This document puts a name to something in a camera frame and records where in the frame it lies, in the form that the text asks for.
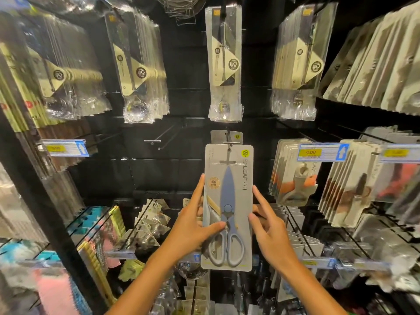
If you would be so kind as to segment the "row of grey card packets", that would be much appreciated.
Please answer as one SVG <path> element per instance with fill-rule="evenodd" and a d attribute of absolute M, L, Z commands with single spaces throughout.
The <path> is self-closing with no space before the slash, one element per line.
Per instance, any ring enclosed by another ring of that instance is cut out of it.
<path fill-rule="evenodd" d="M 420 116 L 420 0 L 353 28 L 318 96 Z"/>

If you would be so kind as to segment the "clear packet with long spoon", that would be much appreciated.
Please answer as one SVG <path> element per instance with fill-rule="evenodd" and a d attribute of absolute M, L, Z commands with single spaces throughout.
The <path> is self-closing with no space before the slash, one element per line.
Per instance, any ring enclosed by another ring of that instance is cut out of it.
<path fill-rule="evenodd" d="M 210 84 L 210 120 L 242 121 L 242 7 L 232 3 L 205 9 Z"/>

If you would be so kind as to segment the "grey kitchen scissors packet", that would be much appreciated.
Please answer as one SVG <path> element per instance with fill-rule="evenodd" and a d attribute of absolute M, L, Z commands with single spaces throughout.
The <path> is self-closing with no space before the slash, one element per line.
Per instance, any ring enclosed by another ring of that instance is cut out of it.
<path fill-rule="evenodd" d="M 225 222 L 225 228 L 202 244 L 201 266 L 207 270 L 252 269 L 254 148 L 210 143 L 205 148 L 202 225 Z"/>

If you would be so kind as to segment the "empty metal display hook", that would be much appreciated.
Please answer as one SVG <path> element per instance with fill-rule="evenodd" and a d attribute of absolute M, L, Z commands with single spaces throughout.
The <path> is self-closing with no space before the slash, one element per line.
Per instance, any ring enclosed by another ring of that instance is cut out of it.
<path fill-rule="evenodd" d="M 186 122 L 180 121 L 165 129 L 154 139 L 144 139 L 143 142 L 157 151 L 163 151 L 186 128 Z"/>

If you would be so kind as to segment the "row of brown tool packets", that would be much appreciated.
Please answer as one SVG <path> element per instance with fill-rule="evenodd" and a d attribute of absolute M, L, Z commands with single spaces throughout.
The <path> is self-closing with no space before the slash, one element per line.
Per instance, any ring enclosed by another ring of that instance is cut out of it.
<path fill-rule="evenodd" d="M 346 159 L 333 163 L 318 211 L 332 227 L 354 228 L 373 199 L 383 166 L 379 161 L 383 145 L 358 139 L 342 139 L 340 143 L 349 144 Z"/>

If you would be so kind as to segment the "row of blue sponge packets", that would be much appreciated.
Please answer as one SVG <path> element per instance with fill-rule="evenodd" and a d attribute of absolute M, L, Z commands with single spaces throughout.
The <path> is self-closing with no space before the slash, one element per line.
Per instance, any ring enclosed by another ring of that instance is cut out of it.
<path fill-rule="evenodd" d="M 107 206 L 90 206 L 67 227 L 70 236 L 85 236 L 94 225 L 105 217 L 111 208 Z"/>

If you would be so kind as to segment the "row of chopstick packets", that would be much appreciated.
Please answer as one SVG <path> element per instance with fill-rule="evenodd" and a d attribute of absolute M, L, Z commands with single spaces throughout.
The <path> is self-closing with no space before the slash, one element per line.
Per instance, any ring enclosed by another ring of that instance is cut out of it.
<path fill-rule="evenodd" d="M 0 41 L 3 97 L 8 107 L 7 117 L 13 118 L 13 126 L 18 132 L 29 131 L 39 139 L 51 137 L 50 122 L 47 120 L 40 97 L 39 86 L 29 64 L 27 52 L 16 44 Z"/>

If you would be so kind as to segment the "row of clear ladle packets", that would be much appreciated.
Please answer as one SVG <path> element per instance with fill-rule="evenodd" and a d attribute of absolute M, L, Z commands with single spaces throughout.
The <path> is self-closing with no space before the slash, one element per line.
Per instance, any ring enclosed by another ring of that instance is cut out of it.
<path fill-rule="evenodd" d="M 20 14 L 18 26 L 50 118 L 73 121 L 112 109 L 82 27 L 47 13 Z"/>

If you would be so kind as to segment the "clear price tag strip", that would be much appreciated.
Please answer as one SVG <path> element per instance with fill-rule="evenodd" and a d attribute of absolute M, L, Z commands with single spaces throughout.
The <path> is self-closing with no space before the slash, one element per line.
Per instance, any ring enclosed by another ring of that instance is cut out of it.
<path fill-rule="evenodd" d="M 331 270 L 337 264 L 333 257 L 302 257 L 300 260 L 309 269 Z"/>
<path fill-rule="evenodd" d="M 135 250 L 133 249 L 110 249 L 104 251 L 107 258 L 115 259 L 137 259 Z"/>

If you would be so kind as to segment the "pink scrub brush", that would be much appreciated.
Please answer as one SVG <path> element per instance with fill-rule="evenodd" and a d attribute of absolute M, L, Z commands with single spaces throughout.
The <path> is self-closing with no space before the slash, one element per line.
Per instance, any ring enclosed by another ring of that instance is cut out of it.
<path fill-rule="evenodd" d="M 46 315 L 80 315 L 71 290 L 70 277 L 63 269 L 34 269 L 34 280 Z"/>

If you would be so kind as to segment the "row of red tool packets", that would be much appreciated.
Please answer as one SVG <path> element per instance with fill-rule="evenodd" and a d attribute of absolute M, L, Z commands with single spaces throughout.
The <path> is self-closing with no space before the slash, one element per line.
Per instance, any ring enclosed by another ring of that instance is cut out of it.
<path fill-rule="evenodd" d="M 375 144 L 420 144 L 420 133 L 400 131 L 398 126 L 365 128 L 360 140 Z M 404 192 L 420 164 L 382 163 L 376 183 L 372 189 L 372 201 L 393 203 Z"/>

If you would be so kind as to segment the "person's right forearm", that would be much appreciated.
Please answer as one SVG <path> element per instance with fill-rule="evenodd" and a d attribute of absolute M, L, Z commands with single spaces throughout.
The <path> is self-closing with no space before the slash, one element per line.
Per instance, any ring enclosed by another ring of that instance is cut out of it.
<path fill-rule="evenodd" d="M 295 291 L 309 315 L 348 315 L 296 257 L 270 262 Z"/>

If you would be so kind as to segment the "person's right hand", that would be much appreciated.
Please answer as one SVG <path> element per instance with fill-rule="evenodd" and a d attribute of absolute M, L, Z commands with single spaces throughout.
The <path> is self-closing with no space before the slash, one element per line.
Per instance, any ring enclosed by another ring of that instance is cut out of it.
<path fill-rule="evenodd" d="M 259 202 L 258 205 L 253 205 L 252 213 L 259 214 L 267 220 L 265 226 L 267 240 L 263 247 L 259 246 L 266 261 L 270 264 L 280 258 L 296 257 L 298 259 L 289 241 L 285 222 L 276 215 L 255 185 L 252 187 L 252 192 Z"/>

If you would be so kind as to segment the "person's left hand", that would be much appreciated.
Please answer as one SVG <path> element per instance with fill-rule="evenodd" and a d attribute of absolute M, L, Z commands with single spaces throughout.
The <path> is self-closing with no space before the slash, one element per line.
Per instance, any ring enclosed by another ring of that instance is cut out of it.
<path fill-rule="evenodd" d="M 168 237 L 161 246 L 164 261 L 170 262 L 171 266 L 176 265 L 181 258 L 198 249 L 202 244 L 198 243 L 198 225 L 201 222 L 197 220 L 197 217 L 201 207 L 204 185 L 205 175 L 202 174 L 188 205 L 181 210 Z"/>

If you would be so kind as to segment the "hanging scissors packet behind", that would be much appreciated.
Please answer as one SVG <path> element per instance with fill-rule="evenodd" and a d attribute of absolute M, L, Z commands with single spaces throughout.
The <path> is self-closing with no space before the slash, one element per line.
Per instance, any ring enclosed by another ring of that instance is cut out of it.
<path fill-rule="evenodd" d="M 210 131 L 212 144 L 243 144 L 243 133 L 231 130 Z"/>

